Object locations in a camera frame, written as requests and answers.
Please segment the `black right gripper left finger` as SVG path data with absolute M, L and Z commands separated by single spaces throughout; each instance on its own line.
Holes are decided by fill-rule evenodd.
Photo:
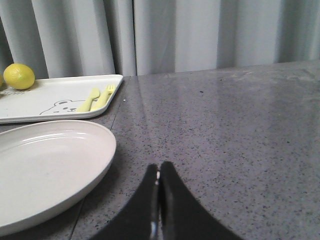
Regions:
M 156 240 L 159 225 L 160 173 L 150 164 L 133 196 L 92 240 Z

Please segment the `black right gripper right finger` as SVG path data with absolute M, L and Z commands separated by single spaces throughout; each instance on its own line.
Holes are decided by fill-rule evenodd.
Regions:
M 160 209 L 165 240 L 241 239 L 205 210 L 169 161 L 160 167 Z

